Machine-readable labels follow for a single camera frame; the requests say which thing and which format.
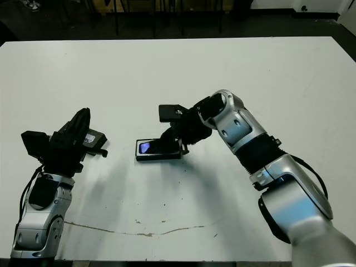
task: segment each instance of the phone screen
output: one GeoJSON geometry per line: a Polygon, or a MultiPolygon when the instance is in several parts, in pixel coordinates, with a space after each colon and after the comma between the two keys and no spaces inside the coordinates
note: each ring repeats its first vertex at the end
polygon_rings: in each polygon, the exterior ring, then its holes
{"type": "Polygon", "coordinates": [[[147,150],[150,148],[150,142],[147,142],[147,143],[141,143],[140,144],[140,147],[139,147],[139,152],[141,154],[144,154],[147,152],[147,150]]]}

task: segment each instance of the black cable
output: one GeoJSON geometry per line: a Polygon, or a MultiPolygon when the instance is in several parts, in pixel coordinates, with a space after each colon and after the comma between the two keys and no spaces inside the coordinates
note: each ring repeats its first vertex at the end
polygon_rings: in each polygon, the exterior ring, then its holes
{"type": "Polygon", "coordinates": [[[23,215],[23,211],[24,211],[24,208],[25,208],[25,203],[23,202],[23,198],[24,198],[25,195],[27,195],[29,189],[31,188],[32,182],[34,181],[34,179],[36,178],[36,176],[42,171],[43,166],[44,166],[44,164],[42,164],[40,167],[38,167],[38,168],[34,171],[34,173],[33,173],[32,177],[31,177],[30,181],[27,183],[27,185],[25,186],[25,188],[24,188],[23,191],[22,191],[21,198],[20,198],[20,206],[19,206],[19,218],[18,218],[18,223],[17,223],[16,226],[15,226],[14,239],[16,238],[16,232],[17,232],[18,226],[19,226],[19,224],[20,224],[20,222],[21,222],[21,220],[22,220],[22,215],[23,215]]]}
{"type": "Polygon", "coordinates": [[[319,174],[317,174],[317,172],[314,171],[313,168],[310,167],[310,165],[307,164],[304,160],[302,160],[302,159],[300,159],[300,158],[298,158],[298,157],[296,157],[296,156],[293,156],[293,155],[291,155],[291,157],[292,157],[297,163],[299,163],[299,164],[301,164],[302,166],[304,166],[305,168],[307,168],[309,171],[311,171],[311,172],[317,177],[317,179],[318,179],[320,185],[322,186],[322,189],[323,189],[323,191],[324,191],[325,197],[326,197],[327,199],[329,199],[327,187],[325,186],[325,183],[324,183],[323,179],[319,176],[319,174]]]}

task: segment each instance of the chair leg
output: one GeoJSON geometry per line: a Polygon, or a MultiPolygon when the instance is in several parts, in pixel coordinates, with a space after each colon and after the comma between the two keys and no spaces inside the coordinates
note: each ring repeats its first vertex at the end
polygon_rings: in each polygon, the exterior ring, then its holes
{"type": "Polygon", "coordinates": [[[222,31],[223,31],[223,19],[222,19],[222,17],[223,17],[223,0],[220,0],[220,19],[219,19],[219,33],[221,33],[222,31]]]}
{"type": "Polygon", "coordinates": [[[153,23],[153,34],[154,38],[156,38],[156,0],[152,0],[154,4],[154,23],[153,23]]]}
{"type": "Polygon", "coordinates": [[[113,0],[113,12],[114,12],[114,16],[115,16],[115,32],[116,32],[116,35],[118,35],[116,0],[113,0]]]}
{"type": "Polygon", "coordinates": [[[182,24],[182,35],[184,36],[184,11],[183,11],[183,0],[180,1],[180,17],[181,17],[181,24],[182,24]]]}
{"type": "Polygon", "coordinates": [[[68,11],[67,11],[67,8],[66,8],[66,5],[65,5],[64,1],[63,1],[63,0],[60,0],[60,3],[61,3],[61,5],[62,5],[62,7],[63,7],[63,10],[64,10],[64,12],[65,12],[65,15],[66,15],[66,17],[67,17],[67,20],[69,21],[69,23],[71,23],[71,18],[70,18],[69,15],[68,15],[68,11]]]}
{"type": "Polygon", "coordinates": [[[122,10],[126,13],[126,8],[125,5],[123,4],[123,0],[120,0],[121,6],[122,6],[122,10]]]}

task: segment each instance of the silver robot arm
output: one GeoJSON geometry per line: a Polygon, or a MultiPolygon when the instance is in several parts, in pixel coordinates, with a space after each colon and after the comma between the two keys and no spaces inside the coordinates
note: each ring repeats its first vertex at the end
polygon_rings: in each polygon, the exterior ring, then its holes
{"type": "Polygon", "coordinates": [[[32,131],[21,134],[28,154],[42,165],[21,196],[9,267],[53,265],[72,201],[73,177],[83,168],[80,162],[87,153],[107,156],[107,151],[99,148],[105,136],[90,130],[89,125],[90,110],[83,108],[52,136],[32,131]],[[91,144],[93,138],[97,138],[96,146],[91,144]]]}
{"type": "Polygon", "coordinates": [[[219,132],[253,186],[264,190],[260,210],[272,233],[292,245],[293,266],[356,266],[356,245],[334,228],[327,196],[296,162],[300,159],[278,148],[281,142],[231,92],[220,90],[212,98],[214,106],[200,107],[200,118],[219,132]]]}
{"type": "Polygon", "coordinates": [[[16,229],[11,251],[13,261],[37,259],[36,265],[39,262],[53,263],[63,232],[65,214],[72,201],[74,183],[70,177],[38,174],[24,201],[25,211],[16,229]]]}

